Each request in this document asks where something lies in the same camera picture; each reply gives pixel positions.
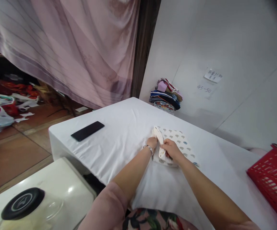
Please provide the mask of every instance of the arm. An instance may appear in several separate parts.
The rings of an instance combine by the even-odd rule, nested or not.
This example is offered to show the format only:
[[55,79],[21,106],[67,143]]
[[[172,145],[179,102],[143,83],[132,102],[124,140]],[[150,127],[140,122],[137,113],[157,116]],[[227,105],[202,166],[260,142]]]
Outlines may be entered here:
[[[147,141],[153,151],[157,146],[158,139],[150,137]],[[141,182],[146,167],[150,161],[151,152],[148,147],[143,148],[112,180],[115,182],[126,195],[128,202],[131,201],[135,191]]]
[[[147,145],[154,151],[157,141],[151,137]],[[112,229],[124,219],[127,204],[135,194],[150,157],[150,149],[145,147],[117,174],[97,196],[79,230]]]
[[161,145],[180,166],[204,213],[216,230],[226,229],[230,224],[242,224],[250,219],[212,181],[180,152],[175,142],[164,140]]

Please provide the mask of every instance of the written number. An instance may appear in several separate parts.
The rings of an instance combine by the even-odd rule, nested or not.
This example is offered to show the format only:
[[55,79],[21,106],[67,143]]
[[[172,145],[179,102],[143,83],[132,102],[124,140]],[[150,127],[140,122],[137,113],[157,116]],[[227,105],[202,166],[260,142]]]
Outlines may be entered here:
[[204,87],[201,86],[201,85],[198,85],[197,88],[198,88],[199,90],[202,90],[202,89],[203,89],[203,90],[205,90],[205,91],[208,92],[208,93],[210,93],[210,92],[212,91],[211,89],[209,89],[209,88],[206,89],[206,88],[204,88]]

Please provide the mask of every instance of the round black cap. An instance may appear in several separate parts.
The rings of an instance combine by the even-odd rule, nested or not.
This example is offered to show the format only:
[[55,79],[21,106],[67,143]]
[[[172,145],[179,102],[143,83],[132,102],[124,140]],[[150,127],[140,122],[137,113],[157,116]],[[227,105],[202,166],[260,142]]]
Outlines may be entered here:
[[15,196],[3,209],[3,220],[18,220],[33,212],[45,197],[45,191],[29,188]]

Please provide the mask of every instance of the wooden frame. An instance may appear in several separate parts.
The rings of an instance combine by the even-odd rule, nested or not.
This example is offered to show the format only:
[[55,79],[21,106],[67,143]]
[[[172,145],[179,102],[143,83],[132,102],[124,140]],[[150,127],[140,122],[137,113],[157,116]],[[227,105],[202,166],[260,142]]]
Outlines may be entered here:
[[161,0],[141,0],[131,96],[139,97]]

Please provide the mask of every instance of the pink sleeve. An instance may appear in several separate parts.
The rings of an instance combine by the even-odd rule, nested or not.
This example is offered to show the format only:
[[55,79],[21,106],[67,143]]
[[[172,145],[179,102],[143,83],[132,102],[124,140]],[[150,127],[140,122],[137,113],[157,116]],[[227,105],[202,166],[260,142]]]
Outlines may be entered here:
[[241,225],[230,225],[227,230],[260,230],[252,221],[247,221]]
[[97,196],[78,230],[112,229],[125,218],[126,210],[126,196],[115,182],[110,182]]

